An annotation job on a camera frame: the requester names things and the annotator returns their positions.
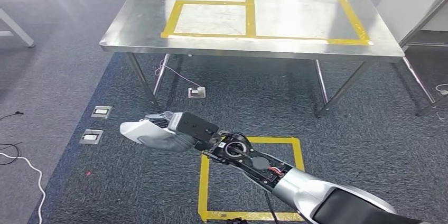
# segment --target black cable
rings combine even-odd
[[[4,143],[0,143],[0,145],[4,145],[4,146],[8,146],[8,147],[14,147],[14,148],[15,148],[15,151],[17,152],[15,158],[14,158],[12,161],[10,161],[10,162],[8,162],[8,163],[0,163],[0,165],[8,165],[8,164],[11,164],[11,163],[17,161],[17,159],[20,157],[20,151],[19,151],[19,149],[18,149],[18,147],[17,147],[16,145],[17,145],[17,144],[20,144],[20,143],[21,143],[21,142],[16,143],[16,144],[4,144]]]
[[[20,141],[19,143],[15,143],[15,144],[6,144],[6,145],[10,145],[10,146],[0,148],[0,151],[1,151],[1,150],[4,150],[4,149],[7,149],[7,148],[10,148],[10,147],[12,147],[12,146],[16,146],[16,145],[18,145],[18,144],[20,144],[20,143],[23,143],[23,141]]]
[[[272,217],[274,217],[275,224],[278,224],[277,216],[275,216],[274,209],[272,208],[272,205],[270,204],[269,194],[267,194],[267,191],[263,190],[265,193],[267,205],[269,206],[269,210],[272,213]]]
[[[6,115],[6,116],[0,118],[0,120],[5,119],[5,118],[7,118],[7,117],[12,117],[12,116],[15,116],[15,115],[24,115],[24,114],[25,114],[25,113],[23,113],[23,112],[16,111],[15,113],[12,113],[12,114],[9,114],[9,115]],[[7,162],[7,163],[0,163],[0,165],[8,165],[8,164],[11,164],[11,163],[17,161],[17,159],[20,157],[20,150],[18,149],[17,145],[20,144],[20,143],[22,143],[22,142],[20,141],[19,143],[16,143],[16,144],[5,144],[5,143],[0,143],[0,145],[7,146],[7,147],[0,148],[0,151],[1,151],[1,150],[4,150],[4,149],[7,149],[7,148],[10,148],[10,147],[13,147],[13,148],[15,148],[15,151],[16,151],[16,153],[17,153],[16,156],[15,156],[15,158],[14,158],[12,161]]]
[[[12,113],[12,114],[9,114],[9,115],[6,115],[6,116],[0,118],[0,120],[2,120],[4,118],[7,118],[7,117],[12,117],[12,116],[15,116],[15,115],[23,115],[23,114],[25,114],[25,113],[20,112],[20,111],[16,111],[15,113]]]

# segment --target floor socket cover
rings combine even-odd
[[[102,137],[102,130],[85,130],[79,144],[96,145]]]
[[[109,118],[111,110],[112,106],[95,106],[95,109],[90,116],[95,118]]]
[[[205,87],[188,88],[188,98],[205,98],[205,97],[206,97]]]

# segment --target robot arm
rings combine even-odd
[[[244,134],[219,132],[218,126],[191,113],[167,111],[150,116],[153,117],[140,122],[123,123],[120,132],[152,148],[180,152],[194,147],[217,163],[233,165],[288,204],[308,223],[424,223],[396,215],[391,205],[366,191],[323,181],[269,154],[258,152]]]

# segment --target yellow tape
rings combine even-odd
[[[160,36],[163,38],[167,38],[169,35],[174,33],[176,29],[176,25],[178,24],[179,16],[181,15],[183,3],[182,1],[176,1],[174,3],[173,9],[171,10],[170,18],[166,21],[165,29]]]
[[[295,38],[286,36],[259,36],[256,34],[255,0],[238,1],[186,1],[179,0],[174,3],[170,17],[166,21],[164,31],[160,34],[162,38],[170,35],[191,36],[195,38],[254,38],[254,39],[289,39],[289,40],[323,40],[328,44],[335,45],[369,45],[369,36],[364,30],[361,22],[354,13],[348,0],[338,0],[349,20],[353,30],[359,39],[325,39],[325,38]],[[202,34],[202,33],[176,33],[175,28],[179,21],[183,5],[231,5],[246,7],[246,33],[244,35],[231,34]]]
[[[351,8],[348,0],[339,0],[339,4],[341,4],[342,9],[346,13],[347,18],[349,19],[350,24],[353,27],[354,31],[356,32],[356,35],[358,35],[359,39],[362,41],[369,41],[369,36],[367,35],[367,32],[362,27],[361,22],[359,21],[358,17]]]
[[[207,220],[207,197],[209,188],[209,159],[201,155],[201,170],[199,174],[198,213],[202,220]]]
[[[209,211],[208,218],[212,220],[228,220],[242,218],[243,220],[274,220],[270,212],[215,212]],[[304,221],[300,215],[295,212],[276,212],[275,216],[281,221]]]
[[[277,143],[277,144],[292,144],[297,138],[268,138],[268,137],[247,137],[251,143]]]
[[[271,137],[248,137],[251,143],[270,143],[270,144],[292,144],[294,162],[298,169],[304,171],[302,151],[298,138],[271,138]],[[227,220],[241,217],[245,220],[274,220],[270,212],[225,212],[225,211],[208,211],[207,196],[209,184],[209,168],[210,160],[205,156],[201,156],[201,170],[199,173],[199,201],[198,213],[202,221],[207,219]],[[276,212],[277,218],[281,221],[303,221],[302,217],[295,212]]]
[[[256,38],[255,0],[246,0],[246,37]]]
[[[298,138],[291,138],[293,142],[293,153],[294,153],[294,162],[296,168],[298,168],[301,171],[305,171],[305,165],[303,164],[303,157],[302,157],[302,149],[300,148],[300,141]]]

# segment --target white robotic hand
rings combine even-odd
[[[150,148],[171,152],[185,152],[197,142],[189,135],[177,134],[167,128],[173,113],[146,115],[138,122],[124,122],[120,133],[130,140]]]

